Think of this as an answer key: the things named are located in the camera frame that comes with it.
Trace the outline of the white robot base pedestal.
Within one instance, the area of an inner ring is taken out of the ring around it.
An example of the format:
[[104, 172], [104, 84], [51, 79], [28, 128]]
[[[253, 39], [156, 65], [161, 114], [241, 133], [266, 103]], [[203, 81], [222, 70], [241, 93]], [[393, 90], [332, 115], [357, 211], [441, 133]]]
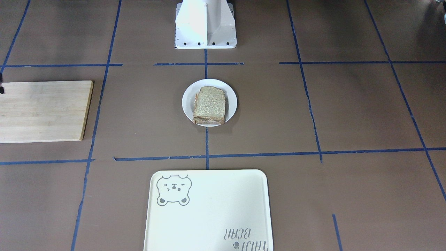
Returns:
[[237, 46], [234, 6], [226, 0], [184, 0], [176, 5], [175, 25], [177, 49]]

